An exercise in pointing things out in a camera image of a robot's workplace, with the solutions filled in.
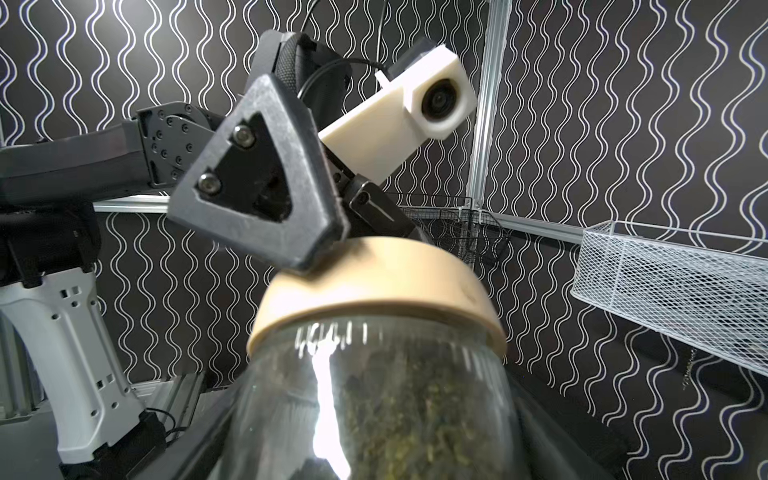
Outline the tan jar lid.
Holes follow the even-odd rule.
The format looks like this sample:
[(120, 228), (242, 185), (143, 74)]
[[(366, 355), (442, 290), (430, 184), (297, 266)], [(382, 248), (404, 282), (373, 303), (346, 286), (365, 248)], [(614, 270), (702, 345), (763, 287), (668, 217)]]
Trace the tan jar lid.
[(277, 273), (264, 292), (246, 353), (253, 355), (284, 324), (352, 312), (416, 314), (479, 327), (498, 357), (506, 353), (498, 314), (473, 270), (446, 250), (395, 237), (346, 240), (305, 274)]

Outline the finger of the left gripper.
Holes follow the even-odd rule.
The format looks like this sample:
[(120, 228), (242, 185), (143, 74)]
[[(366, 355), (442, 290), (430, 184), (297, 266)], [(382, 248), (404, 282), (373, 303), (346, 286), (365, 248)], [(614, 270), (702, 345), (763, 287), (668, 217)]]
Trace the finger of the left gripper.
[(383, 236), (429, 242), (429, 235), (377, 184), (362, 175), (356, 175), (344, 190), (344, 211), (350, 238)]

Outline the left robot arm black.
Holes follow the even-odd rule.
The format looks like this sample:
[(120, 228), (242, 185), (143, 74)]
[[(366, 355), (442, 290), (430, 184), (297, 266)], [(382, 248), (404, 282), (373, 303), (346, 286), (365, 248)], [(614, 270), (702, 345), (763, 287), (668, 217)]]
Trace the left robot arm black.
[(168, 189), (174, 222), (299, 271), (337, 240), (424, 238), (318, 137), (340, 114), (351, 66), (304, 33), (270, 30), (228, 115), (170, 102), (101, 131), (2, 149), (1, 315), (48, 396), (65, 478), (128, 479), (167, 447), (98, 308), (96, 202)]

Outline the glass jar with tea leaves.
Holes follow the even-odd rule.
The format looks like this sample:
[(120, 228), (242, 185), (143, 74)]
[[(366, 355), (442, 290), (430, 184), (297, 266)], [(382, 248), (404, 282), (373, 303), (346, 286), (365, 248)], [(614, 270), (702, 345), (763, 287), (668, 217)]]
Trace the glass jar with tea leaves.
[(299, 321), (255, 347), (223, 479), (527, 479), (481, 330), (393, 315)]

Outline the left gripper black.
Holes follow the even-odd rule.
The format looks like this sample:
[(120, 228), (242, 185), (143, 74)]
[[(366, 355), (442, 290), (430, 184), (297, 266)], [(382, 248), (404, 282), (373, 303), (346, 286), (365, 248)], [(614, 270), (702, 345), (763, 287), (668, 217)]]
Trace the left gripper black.
[(138, 110), (136, 122), (150, 184), (184, 176), (168, 203), (172, 221), (294, 272), (311, 270), (346, 238), (311, 112), (274, 75), (254, 80), (225, 119), (170, 102)]

